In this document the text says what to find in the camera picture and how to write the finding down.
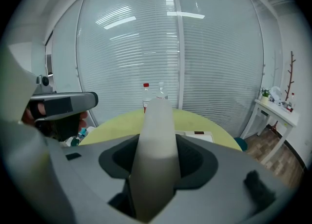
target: table leg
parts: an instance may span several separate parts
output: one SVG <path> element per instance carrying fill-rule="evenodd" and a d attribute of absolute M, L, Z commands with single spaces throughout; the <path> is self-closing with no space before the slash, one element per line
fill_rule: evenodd
<path fill-rule="evenodd" d="M 263 120 L 263 123 L 261 124 L 261 126 L 259 127 L 259 131 L 257 133 L 257 136 L 260 136 L 262 131 L 265 129 L 265 127 L 267 126 L 268 124 L 268 121 L 269 121 L 269 117 L 270 115 L 267 115 L 267 117 Z"/>
<path fill-rule="evenodd" d="M 255 117 L 256 117 L 256 115 L 257 115 L 257 113 L 258 113 L 258 109 L 259 109 L 258 105 L 255 104 L 254 109 L 253 109 L 253 113 L 252 113 L 252 115 L 250 116 L 250 119 L 249 119 L 249 121 L 248 121 L 248 123 L 247 123 L 247 126 L 246 126 L 246 128 L 244 129 L 243 133 L 240 135 L 240 137 L 241 137 L 242 139 L 244 139 L 244 138 L 246 137 L 246 135 L 248 134 L 248 131 L 249 131 L 250 127 L 252 126 L 252 124 L 253 124 L 253 122 L 254 122 L 254 119 L 255 119 Z"/>
<path fill-rule="evenodd" d="M 275 147 L 272 149 L 272 151 L 261 161 L 261 164 L 266 164 L 269 159 L 272 158 L 272 156 L 279 150 L 279 148 L 283 145 L 284 141 L 286 140 L 287 136 L 292 130 L 292 126 L 288 125 L 287 130 L 285 134 L 282 136 L 282 138 L 278 141 L 278 143 L 275 145 Z"/>

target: yellow-green tabletop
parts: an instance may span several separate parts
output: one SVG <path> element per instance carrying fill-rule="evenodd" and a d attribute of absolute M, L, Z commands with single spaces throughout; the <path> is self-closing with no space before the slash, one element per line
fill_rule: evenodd
<path fill-rule="evenodd" d="M 237 142 L 223 128 L 198 114 L 173 109 L 176 131 L 210 131 L 214 143 L 241 150 Z M 144 120 L 142 109 L 131 111 L 104 122 L 90 132 L 80 145 L 99 143 L 141 132 Z"/>

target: potted plant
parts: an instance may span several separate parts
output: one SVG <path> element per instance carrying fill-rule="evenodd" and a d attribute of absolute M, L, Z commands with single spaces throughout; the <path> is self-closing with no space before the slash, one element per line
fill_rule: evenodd
<path fill-rule="evenodd" d="M 269 89 L 262 88 L 261 94 L 262 94 L 262 97 L 261 97 L 260 101 L 264 104 L 267 104 L 269 101 L 269 95 L 270 95 Z"/>

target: teal stool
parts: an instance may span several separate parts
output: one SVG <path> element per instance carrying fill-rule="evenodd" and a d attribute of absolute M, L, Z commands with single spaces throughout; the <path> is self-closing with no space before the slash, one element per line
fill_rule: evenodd
<path fill-rule="evenodd" d="M 244 139 L 241 139 L 239 137 L 234 138 L 234 140 L 237 142 L 237 144 L 240 146 L 240 148 L 242 149 L 242 151 L 246 151 L 248 148 L 247 143 L 245 142 Z"/>

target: green plant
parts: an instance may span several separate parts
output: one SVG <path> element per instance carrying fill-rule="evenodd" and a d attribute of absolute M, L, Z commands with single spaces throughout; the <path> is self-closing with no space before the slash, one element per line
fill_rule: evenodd
<path fill-rule="evenodd" d="M 262 94 L 264 97 L 269 97 L 269 95 L 270 95 L 270 90 L 269 90 L 269 89 L 262 88 L 262 89 L 261 89 L 261 94 Z"/>

